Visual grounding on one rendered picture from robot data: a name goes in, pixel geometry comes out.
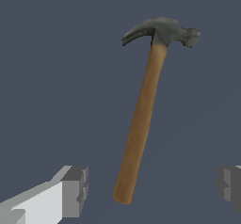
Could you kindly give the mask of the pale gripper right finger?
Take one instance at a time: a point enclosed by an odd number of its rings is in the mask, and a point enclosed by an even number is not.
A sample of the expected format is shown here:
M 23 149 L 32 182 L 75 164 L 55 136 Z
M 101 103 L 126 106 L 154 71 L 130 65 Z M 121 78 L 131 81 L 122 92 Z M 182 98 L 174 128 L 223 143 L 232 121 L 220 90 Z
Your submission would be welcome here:
M 218 194 L 241 214 L 241 166 L 216 168 Z

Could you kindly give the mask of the wooden handled claw hammer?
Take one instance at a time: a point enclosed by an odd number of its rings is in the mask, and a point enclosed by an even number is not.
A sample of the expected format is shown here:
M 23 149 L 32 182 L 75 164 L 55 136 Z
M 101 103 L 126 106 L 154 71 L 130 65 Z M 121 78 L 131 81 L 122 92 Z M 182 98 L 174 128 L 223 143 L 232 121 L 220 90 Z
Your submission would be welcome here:
M 133 200 L 137 175 L 150 131 L 158 82 L 169 45 L 173 41 L 179 41 L 183 46 L 192 48 L 200 35 L 199 29 L 183 28 L 177 20 L 152 17 L 135 26 L 121 39 L 122 45 L 125 46 L 140 37 L 152 37 L 147 68 L 113 190 L 113 198 L 118 203 L 130 204 Z

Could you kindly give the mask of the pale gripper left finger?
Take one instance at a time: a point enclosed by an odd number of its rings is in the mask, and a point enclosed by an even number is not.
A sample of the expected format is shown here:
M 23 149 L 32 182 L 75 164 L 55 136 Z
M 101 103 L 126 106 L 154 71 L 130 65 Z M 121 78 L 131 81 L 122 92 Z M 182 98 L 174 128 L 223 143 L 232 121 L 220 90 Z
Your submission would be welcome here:
M 88 196 L 88 167 L 64 166 L 49 182 L 0 203 L 0 224 L 58 224 L 80 217 Z

